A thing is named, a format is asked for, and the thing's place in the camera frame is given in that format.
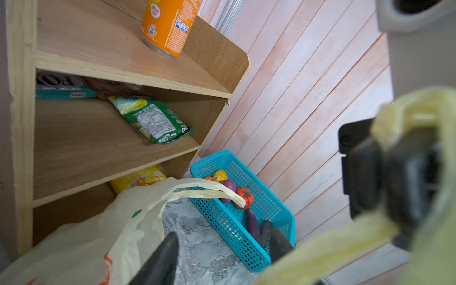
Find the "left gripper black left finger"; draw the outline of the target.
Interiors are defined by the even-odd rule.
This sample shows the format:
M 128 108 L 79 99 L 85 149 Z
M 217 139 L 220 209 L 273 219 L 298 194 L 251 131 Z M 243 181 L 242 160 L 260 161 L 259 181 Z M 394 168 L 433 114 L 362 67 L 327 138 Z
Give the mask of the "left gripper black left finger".
M 176 232 L 170 232 L 129 285 L 173 285 L 178 255 L 178 235 Z

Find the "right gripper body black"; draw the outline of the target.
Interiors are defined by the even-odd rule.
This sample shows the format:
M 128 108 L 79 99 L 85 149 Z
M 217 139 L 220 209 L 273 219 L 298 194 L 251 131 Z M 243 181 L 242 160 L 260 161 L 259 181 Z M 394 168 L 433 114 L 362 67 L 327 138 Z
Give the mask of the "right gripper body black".
M 414 128 L 383 152 L 369 133 L 372 123 L 372 119 L 351 122 L 338 131 L 350 216 L 355 219 L 385 203 L 388 217 L 399 226 L 392 244 L 410 249 L 439 190 L 441 144 L 437 129 Z

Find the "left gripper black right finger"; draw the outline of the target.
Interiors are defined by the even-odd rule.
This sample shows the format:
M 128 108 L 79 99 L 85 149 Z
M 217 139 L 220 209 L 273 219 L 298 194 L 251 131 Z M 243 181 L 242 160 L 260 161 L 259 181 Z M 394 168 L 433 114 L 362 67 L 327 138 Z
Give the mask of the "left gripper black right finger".
M 287 237 L 279 229 L 273 228 L 270 235 L 270 258 L 275 263 L 288 253 L 292 252 L 294 247 Z

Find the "yellow plastic bag orange print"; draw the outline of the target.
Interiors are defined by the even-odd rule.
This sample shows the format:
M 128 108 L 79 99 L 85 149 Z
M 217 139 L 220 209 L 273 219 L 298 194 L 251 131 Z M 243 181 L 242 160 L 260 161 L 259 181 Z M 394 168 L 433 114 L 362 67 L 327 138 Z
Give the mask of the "yellow plastic bag orange print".
M 383 152 L 407 131 L 435 127 L 441 144 L 439 190 L 431 210 L 412 238 L 412 259 L 404 285 L 453 285 L 456 282 L 456 91 L 433 87 L 384 105 L 370 135 Z M 102 213 L 84 222 L 61 226 L 1 273 L 4 285 L 128 285 L 164 238 L 166 204 L 195 198 L 216 229 L 246 265 L 261 270 L 258 285 L 311 285 L 360 254 L 390 242 L 399 226 L 385 203 L 358 215 L 343 228 L 317 236 L 275 263 L 221 205 L 239 206 L 242 197 L 218 182 L 168 178 L 121 193 Z

